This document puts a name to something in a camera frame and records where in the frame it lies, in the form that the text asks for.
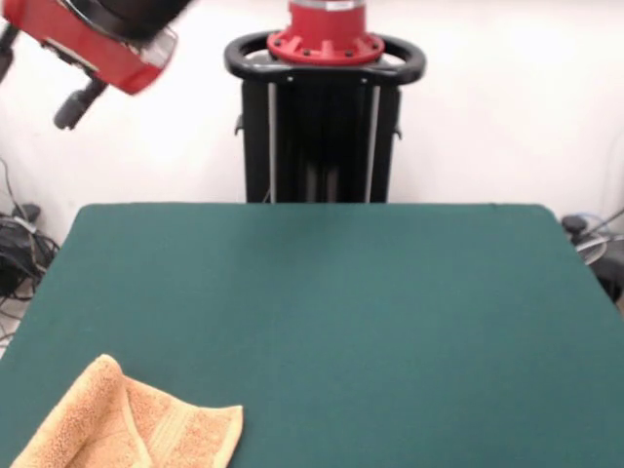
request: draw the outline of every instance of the black metal frame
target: black metal frame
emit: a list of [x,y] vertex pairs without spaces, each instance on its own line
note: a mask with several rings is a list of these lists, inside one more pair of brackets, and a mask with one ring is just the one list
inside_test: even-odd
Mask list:
[[248,202],[386,202],[399,86],[421,78],[425,56],[382,36],[385,52],[405,63],[329,67],[249,58],[267,49],[269,34],[242,37],[225,50],[227,69],[244,80]]

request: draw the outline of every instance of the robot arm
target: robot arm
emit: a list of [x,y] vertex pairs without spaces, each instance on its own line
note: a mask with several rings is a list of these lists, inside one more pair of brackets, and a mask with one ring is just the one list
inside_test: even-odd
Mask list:
[[58,111],[55,124],[73,129],[110,85],[134,95],[169,64],[176,36],[167,24],[191,0],[5,0],[9,24],[0,36],[0,81],[13,63],[20,31],[90,78]]

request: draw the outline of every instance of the metal rod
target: metal rod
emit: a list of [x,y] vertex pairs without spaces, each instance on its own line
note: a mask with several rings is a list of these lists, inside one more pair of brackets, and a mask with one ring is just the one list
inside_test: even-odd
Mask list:
[[277,203],[277,85],[269,84],[269,174],[271,203]]
[[371,202],[372,175],[374,171],[374,152],[377,147],[377,124],[379,121],[380,98],[381,98],[381,88],[378,86],[375,86],[372,89],[372,100],[370,104],[369,159],[367,161],[367,185],[366,185],[364,203]]

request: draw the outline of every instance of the black cable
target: black cable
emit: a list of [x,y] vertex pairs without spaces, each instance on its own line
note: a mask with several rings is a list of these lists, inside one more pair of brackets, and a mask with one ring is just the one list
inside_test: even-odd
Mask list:
[[9,253],[0,252],[0,258],[4,258],[5,260],[12,262],[13,266],[15,266],[18,270],[23,272],[26,276],[30,277],[31,279],[33,280],[38,279],[36,274],[32,273],[31,271],[28,271],[28,269],[25,266],[23,266],[19,260],[16,260]]
[[21,322],[21,317],[17,316],[17,315],[13,315],[10,314],[9,312],[5,312],[4,310],[0,309],[0,315],[4,315],[5,317],[12,319],[12,320],[17,320],[18,322]]
[[4,341],[5,339],[9,339],[9,338],[13,338],[16,335],[16,333],[13,331],[11,333],[4,333],[2,336],[0,336],[0,341]]

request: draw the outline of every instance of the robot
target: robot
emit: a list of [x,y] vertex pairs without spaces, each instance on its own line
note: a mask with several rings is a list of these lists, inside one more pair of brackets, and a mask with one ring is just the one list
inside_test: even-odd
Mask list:
[[[77,65],[89,85],[55,116],[72,130],[108,86],[129,95],[165,70],[167,25],[190,0],[5,0],[0,80],[21,33]],[[366,28],[366,0],[290,0],[291,24],[234,40],[225,66],[243,80],[250,203],[383,203],[403,85],[426,59],[414,45]],[[395,56],[398,65],[384,60]]]

